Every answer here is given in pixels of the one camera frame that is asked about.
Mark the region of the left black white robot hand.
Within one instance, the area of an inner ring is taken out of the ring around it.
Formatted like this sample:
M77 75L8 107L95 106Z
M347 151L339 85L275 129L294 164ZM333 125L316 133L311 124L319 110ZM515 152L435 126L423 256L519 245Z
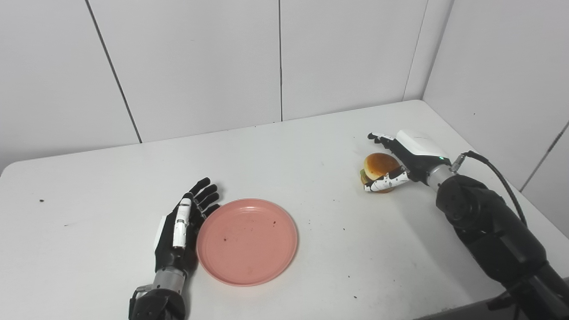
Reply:
M206 219L220 208L218 186L199 180L165 217L155 248L155 271L175 268L191 277L197 266L196 242Z

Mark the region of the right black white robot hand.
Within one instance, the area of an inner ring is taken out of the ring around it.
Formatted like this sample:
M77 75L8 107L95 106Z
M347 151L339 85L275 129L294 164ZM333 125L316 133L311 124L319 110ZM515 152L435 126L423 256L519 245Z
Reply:
M400 130L394 138L369 133L367 138L381 144L401 163L397 168L366 182L364 190L380 192L407 182L421 182L437 191L455 173L447 153L428 135L413 130Z

